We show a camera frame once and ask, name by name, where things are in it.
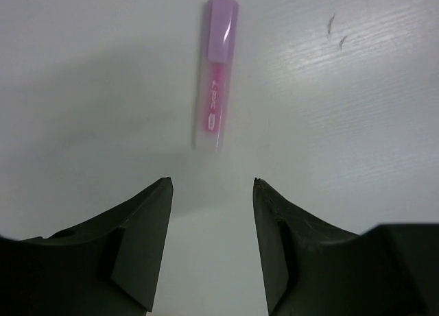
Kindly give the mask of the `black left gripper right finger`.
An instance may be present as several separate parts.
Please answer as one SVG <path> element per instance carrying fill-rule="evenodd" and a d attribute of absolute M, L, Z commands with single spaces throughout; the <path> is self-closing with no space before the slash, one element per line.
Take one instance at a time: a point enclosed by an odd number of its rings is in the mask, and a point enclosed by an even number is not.
<path fill-rule="evenodd" d="M 391 223 L 354 234 L 253 186 L 270 315 L 437 315 L 438 225 Z"/>

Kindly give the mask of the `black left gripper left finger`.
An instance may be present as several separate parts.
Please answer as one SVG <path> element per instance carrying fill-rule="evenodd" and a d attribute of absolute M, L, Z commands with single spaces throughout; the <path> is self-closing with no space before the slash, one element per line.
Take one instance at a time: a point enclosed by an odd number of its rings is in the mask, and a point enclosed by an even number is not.
<path fill-rule="evenodd" d="M 153 309 L 173 184 L 50 237 L 1 239 L 2 315 L 145 315 Z"/>

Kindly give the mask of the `purple pink highlighter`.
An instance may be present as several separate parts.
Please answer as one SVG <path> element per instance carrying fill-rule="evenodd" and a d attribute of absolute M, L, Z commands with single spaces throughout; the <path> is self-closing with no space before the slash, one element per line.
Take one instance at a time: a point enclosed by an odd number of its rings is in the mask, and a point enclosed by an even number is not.
<path fill-rule="evenodd" d="M 194 144 L 217 152 L 224 140 L 239 5 L 208 0 L 203 7 Z"/>

